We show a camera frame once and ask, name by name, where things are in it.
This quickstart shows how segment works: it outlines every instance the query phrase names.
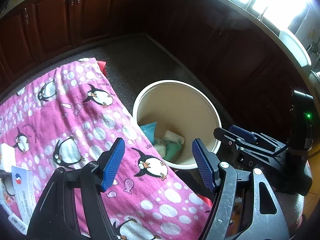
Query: screw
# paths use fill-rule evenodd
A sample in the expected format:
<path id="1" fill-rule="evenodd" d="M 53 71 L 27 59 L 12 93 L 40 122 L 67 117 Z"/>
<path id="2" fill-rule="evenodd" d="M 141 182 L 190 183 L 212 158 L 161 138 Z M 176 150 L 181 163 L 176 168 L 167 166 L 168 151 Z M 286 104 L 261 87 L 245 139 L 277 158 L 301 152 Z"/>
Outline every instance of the screw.
<path id="1" fill-rule="evenodd" d="M 226 162 L 220 162 L 220 166 L 222 167 L 222 168 L 228 168 L 229 167 L 229 163 L 226 163 Z"/>
<path id="2" fill-rule="evenodd" d="M 254 168 L 253 172 L 257 175 L 261 175 L 262 174 L 262 170 L 258 169 L 258 168 Z"/>

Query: barcode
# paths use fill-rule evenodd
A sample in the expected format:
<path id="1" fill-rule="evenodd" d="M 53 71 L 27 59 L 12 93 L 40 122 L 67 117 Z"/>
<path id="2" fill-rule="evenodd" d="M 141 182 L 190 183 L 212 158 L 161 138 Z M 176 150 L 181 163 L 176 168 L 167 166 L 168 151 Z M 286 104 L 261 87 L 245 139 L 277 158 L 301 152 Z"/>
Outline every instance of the barcode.
<path id="1" fill-rule="evenodd" d="M 26 227 L 24 225 L 22 225 L 18 220 L 16 220 L 14 217 L 11 217 L 11 221 L 14 222 L 16 224 L 16 226 L 18 226 L 22 231 L 24 231 L 26 229 Z"/>

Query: red fabric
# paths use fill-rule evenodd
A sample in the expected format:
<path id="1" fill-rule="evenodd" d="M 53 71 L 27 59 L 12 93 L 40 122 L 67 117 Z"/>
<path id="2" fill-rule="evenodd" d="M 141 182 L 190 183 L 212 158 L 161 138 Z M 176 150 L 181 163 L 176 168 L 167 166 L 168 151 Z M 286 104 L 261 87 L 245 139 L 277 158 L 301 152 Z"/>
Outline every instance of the red fabric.
<path id="1" fill-rule="evenodd" d="M 213 204 L 210 199 L 208 199 L 207 197 L 201 196 L 201 195 L 198 195 L 198 197 L 201 198 L 209 207 L 212 208 Z"/>
<path id="2" fill-rule="evenodd" d="M 106 64 L 107 64 L 107 62 L 105 62 L 105 61 L 98 61 L 99 68 L 105 77 L 107 77 Z"/>

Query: pink blanket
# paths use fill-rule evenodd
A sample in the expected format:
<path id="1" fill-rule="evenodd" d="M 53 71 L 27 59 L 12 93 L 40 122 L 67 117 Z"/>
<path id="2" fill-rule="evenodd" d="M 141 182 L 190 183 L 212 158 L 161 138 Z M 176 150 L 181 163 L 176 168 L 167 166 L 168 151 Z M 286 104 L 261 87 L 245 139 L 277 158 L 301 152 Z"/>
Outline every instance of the pink blanket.
<path id="1" fill-rule="evenodd" d="M 101 73 L 95 58 L 63 65 L 0 106 L 0 143 L 15 147 L 17 166 L 33 171 L 36 200 L 53 171 L 79 169 L 109 150 L 126 150 L 113 186 L 102 194 L 119 239 L 198 239 L 210 208 L 162 162 Z M 80 191 L 76 207 L 88 235 Z M 12 210 L 19 211 L 13 200 Z"/>

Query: logo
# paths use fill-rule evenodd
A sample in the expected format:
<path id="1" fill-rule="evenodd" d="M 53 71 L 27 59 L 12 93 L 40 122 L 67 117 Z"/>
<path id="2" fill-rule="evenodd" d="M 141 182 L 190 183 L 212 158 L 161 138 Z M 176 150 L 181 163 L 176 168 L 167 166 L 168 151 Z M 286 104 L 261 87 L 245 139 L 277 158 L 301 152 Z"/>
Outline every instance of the logo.
<path id="1" fill-rule="evenodd" d="M 16 173 L 16 182 L 17 182 L 17 184 L 21 184 L 21 176 L 20 176 L 20 174 L 19 173 Z"/>

